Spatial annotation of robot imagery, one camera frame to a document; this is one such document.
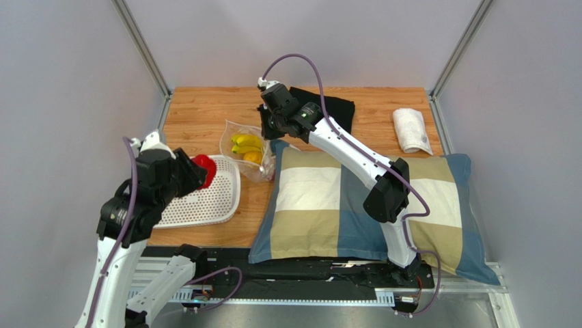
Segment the red fake fruit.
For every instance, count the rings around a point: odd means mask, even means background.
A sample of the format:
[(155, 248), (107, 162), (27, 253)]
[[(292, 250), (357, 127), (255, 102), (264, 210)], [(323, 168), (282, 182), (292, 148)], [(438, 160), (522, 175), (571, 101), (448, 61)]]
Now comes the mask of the red fake fruit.
[(217, 174), (217, 164), (212, 158), (205, 154), (198, 154), (192, 157), (191, 160), (194, 164), (206, 170), (204, 183), (199, 189), (207, 189), (212, 184), (212, 181)]

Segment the clear zip top bag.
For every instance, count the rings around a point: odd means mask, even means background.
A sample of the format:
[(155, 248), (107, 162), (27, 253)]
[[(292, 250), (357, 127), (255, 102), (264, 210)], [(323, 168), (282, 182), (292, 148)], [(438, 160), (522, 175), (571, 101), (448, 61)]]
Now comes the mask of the clear zip top bag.
[(275, 155), (270, 141), (263, 138), (259, 127), (226, 120), (219, 150), (252, 182), (267, 182), (274, 178)]

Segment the yellow fake bananas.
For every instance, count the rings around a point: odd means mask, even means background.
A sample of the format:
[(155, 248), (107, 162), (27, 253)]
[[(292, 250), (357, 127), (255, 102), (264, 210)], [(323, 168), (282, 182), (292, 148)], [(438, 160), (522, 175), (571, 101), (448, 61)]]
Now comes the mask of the yellow fake bananas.
[(237, 134), (231, 138), (233, 154), (246, 154), (248, 152), (261, 152), (262, 142), (256, 135)]

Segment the orange fake mango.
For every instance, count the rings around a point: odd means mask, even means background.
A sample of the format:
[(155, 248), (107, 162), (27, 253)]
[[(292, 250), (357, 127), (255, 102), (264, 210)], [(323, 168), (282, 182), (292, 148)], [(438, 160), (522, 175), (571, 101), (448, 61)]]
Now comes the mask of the orange fake mango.
[(262, 164), (263, 154), (261, 151), (249, 151), (243, 154), (243, 160), (257, 165)]

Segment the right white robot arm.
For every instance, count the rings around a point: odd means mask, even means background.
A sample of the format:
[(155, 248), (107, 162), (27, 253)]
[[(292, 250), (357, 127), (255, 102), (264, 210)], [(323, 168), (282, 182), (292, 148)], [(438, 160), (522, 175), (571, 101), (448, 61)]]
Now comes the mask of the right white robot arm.
[(421, 266), (419, 250), (413, 246), (407, 218), (409, 196), (419, 196), (410, 182), (408, 163), (376, 153), (343, 129), (324, 110), (324, 105), (302, 105), (278, 81), (259, 79), (262, 105), (262, 136), (266, 140), (285, 136), (301, 139), (339, 161), (368, 189), (363, 209), (380, 223), (387, 242), (387, 260), (403, 275), (416, 275)]

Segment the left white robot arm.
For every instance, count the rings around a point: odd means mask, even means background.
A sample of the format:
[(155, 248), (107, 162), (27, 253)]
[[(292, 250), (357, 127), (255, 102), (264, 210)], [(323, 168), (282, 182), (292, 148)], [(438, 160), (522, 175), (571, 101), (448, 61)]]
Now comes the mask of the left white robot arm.
[(167, 266), (130, 297), (135, 270), (163, 211), (208, 179), (207, 167), (180, 148), (144, 150), (132, 154), (130, 163), (131, 177), (100, 210), (96, 268), (77, 327), (150, 327), (206, 260), (205, 251), (183, 244)]

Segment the white perforated plastic basket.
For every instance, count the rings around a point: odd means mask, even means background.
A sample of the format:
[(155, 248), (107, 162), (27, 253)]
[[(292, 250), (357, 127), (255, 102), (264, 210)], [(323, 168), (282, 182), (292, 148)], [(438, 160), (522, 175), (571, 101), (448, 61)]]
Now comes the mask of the white perforated plastic basket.
[(174, 199), (163, 211), (156, 229), (206, 226), (229, 221), (240, 203), (238, 167), (222, 155), (211, 155), (217, 173), (210, 186)]

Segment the black folded cloth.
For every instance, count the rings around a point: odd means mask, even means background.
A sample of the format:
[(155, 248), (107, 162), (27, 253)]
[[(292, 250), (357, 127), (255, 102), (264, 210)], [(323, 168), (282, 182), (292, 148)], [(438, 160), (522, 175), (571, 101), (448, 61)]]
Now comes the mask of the black folded cloth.
[[(313, 102), (322, 106), (319, 94), (308, 92), (307, 90), (302, 90), (296, 87), (290, 87), (289, 91), (302, 105), (308, 102)], [(333, 96), (325, 96), (324, 100), (329, 116), (331, 116), (342, 129), (351, 133), (353, 118), (356, 111), (355, 103)]]

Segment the plaid checkered pillow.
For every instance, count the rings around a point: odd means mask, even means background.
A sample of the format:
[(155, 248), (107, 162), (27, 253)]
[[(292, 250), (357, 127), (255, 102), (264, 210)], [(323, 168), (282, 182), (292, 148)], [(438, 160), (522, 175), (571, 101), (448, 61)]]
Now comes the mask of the plaid checkered pillow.
[[(271, 143), (275, 183), (251, 246), (251, 264), (306, 257), (386, 260), (380, 224), (363, 209), (368, 190), (324, 152)], [(499, 285), (469, 203), (471, 159), (465, 154), (409, 158), (414, 217), (408, 230), (423, 259), (454, 275)]]

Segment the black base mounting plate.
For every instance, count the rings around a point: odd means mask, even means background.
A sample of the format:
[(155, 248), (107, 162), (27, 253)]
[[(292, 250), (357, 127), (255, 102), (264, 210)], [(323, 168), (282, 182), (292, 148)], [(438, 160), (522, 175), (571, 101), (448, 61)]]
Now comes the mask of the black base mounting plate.
[(374, 301), (382, 288), (406, 295), (434, 288), (431, 268), (421, 264), (416, 275), (405, 277), (387, 262), (353, 258), (292, 258), (248, 262), (245, 248), (206, 248), (196, 265), (196, 278), (219, 269), (227, 273), (209, 277), (194, 286), (221, 299), (270, 301)]

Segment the white rolled towel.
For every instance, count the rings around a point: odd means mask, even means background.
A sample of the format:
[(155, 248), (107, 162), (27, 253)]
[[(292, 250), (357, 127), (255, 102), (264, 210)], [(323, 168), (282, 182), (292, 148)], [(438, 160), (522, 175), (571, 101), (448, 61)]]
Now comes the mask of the white rolled towel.
[(425, 152), (433, 155), (422, 113), (411, 108), (393, 112), (393, 123), (398, 143), (404, 153)]

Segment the aluminium frame rail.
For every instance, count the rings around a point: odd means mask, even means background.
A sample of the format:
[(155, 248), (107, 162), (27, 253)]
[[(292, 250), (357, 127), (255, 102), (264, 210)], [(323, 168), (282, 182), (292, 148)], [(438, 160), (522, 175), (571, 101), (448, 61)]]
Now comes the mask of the aluminium frame rail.
[(439, 273), (421, 264), (407, 277), (394, 265), (350, 258), (297, 258), (251, 264), (246, 249), (206, 249), (196, 259), (150, 249), (127, 273), (113, 264), (100, 303), (131, 307), (130, 326), (149, 325), (169, 302), (204, 308), (221, 301), (240, 304), (388, 307), (415, 316), (437, 297), (487, 294), (499, 327), (517, 327), (507, 288)]

